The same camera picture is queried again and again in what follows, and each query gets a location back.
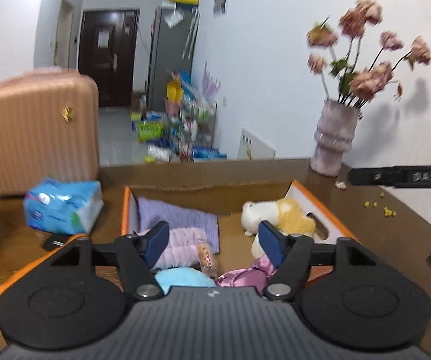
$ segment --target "refrigerator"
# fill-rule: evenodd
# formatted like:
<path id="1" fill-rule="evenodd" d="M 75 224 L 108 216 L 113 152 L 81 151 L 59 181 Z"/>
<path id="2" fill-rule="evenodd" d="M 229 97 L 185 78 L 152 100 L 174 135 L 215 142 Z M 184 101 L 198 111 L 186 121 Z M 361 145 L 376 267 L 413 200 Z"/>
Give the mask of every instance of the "refrigerator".
<path id="1" fill-rule="evenodd" d="M 174 13 L 174 9 L 159 7 L 155 11 L 154 34 L 152 35 L 147 89 L 147 109 L 164 112 L 167 97 L 167 84 L 172 80 L 171 71 L 192 70 L 192 56 L 185 59 L 182 54 L 194 17 L 192 10 L 183 10 L 184 19 L 169 28 L 165 17 Z"/>

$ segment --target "doorway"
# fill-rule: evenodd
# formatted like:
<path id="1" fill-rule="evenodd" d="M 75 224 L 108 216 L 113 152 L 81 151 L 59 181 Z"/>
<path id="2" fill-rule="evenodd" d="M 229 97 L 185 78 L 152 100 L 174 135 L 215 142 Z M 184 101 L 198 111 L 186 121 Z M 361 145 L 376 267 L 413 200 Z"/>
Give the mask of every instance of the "doorway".
<path id="1" fill-rule="evenodd" d="M 57 21 L 56 47 L 54 51 L 54 66 L 68 68 L 71 57 L 72 22 L 74 8 L 67 0 L 60 4 Z"/>
<path id="2" fill-rule="evenodd" d="M 79 71 L 99 88 L 99 107 L 129 107 L 139 10 L 84 12 Z"/>

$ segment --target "gray tile floor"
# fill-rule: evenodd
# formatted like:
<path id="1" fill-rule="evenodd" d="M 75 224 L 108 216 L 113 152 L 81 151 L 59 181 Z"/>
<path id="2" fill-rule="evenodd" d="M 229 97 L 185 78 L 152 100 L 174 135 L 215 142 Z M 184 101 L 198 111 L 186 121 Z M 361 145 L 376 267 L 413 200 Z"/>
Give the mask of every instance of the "gray tile floor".
<path id="1" fill-rule="evenodd" d="M 101 167 L 142 164 L 147 145 L 139 143 L 131 129 L 128 108 L 99 110 L 99 155 Z"/>

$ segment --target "artificial flower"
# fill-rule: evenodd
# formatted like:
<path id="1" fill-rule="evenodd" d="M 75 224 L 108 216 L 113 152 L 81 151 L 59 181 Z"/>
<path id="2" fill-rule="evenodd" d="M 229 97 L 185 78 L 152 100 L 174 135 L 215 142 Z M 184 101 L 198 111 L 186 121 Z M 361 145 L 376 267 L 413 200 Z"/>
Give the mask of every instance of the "artificial flower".
<path id="1" fill-rule="evenodd" d="M 337 43 L 338 39 L 339 36 L 326 24 L 317 24 L 307 33 L 309 47 L 331 47 Z"/>
<path id="2" fill-rule="evenodd" d="M 400 50 L 404 47 L 402 40 L 397 37 L 397 33 L 384 31 L 381 34 L 381 46 L 384 50 Z"/>
<path id="3" fill-rule="evenodd" d="M 346 14 L 340 18 L 339 25 L 342 27 L 342 33 L 351 39 L 362 38 L 365 33 L 365 16 L 360 10 L 349 9 Z"/>
<path id="4" fill-rule="evenodd" d="M 372 25 L 382 22 L 382 7 L 374 0 L 357 0 L 356 10 L 361 11 L 364 19 Z"/>
<path id="5" fill-rule="evenodd" d="M 366 69 L 358 73 L 351 82 L 351 93 L 362 100 L 372 100 L 377 92 L 377 83 Z"/>
<path id="6" fill-rule="evenodd" d="M 352 80 L 351 93 L 362 100 L 372 100 L 376 93 L 385 88 L 392 77 L 390 62 L 383 62 L 372 71 L 364 69 Z"/>
<path id="7" fill-rule="evenodd" d="M 392 66 L 390 62 L 383 62 L 379 64 L 373 71 L 372 71 L 372 79 L 377 80 L 377 91 L 381 91 L 385 88 L 387 83 L 392 80 L 394 77 L 394 74 L 392 73 Z"/>
<path id="8" fill-rule="evenodd" d="M 312 73 L 322 74 L 322 71 L 327 67 L 327 61 L 324 57 L 321 57 L 320 55 L 314 55 L 311 52 L 307 65 L 309 66 Z"/>
<path id="9" fill-rule="evenodd" d="M 411 54 L 409 54 L 408 60 L 411 67 L 414 67 L 414 63 L 429 65 L 431 63 L 431 50 L 426 42 L 424 42 L 421 36 L 418 36 L 411 46 Z"/>

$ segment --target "blue gripper pad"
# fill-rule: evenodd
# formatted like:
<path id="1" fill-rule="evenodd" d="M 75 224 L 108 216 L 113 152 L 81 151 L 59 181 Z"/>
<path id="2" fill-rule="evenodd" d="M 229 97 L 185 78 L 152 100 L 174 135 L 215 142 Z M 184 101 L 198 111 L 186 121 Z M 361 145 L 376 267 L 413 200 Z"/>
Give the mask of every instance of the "blue gripper pad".
<path id="1" fill-rule="evenodd" d="M 141 238 L 147 242 L 147 247 L 142 258 L 147 267 L 152 269 L 169 243 L 169 223 L 164 221 L 157 223 Z"/>
<path id="2" fill-rule="evenodd" d="M 274 268 L 279 268 L 286 259 L 287 237 L 268 221 L 259 224 L 259 243 Z"/>

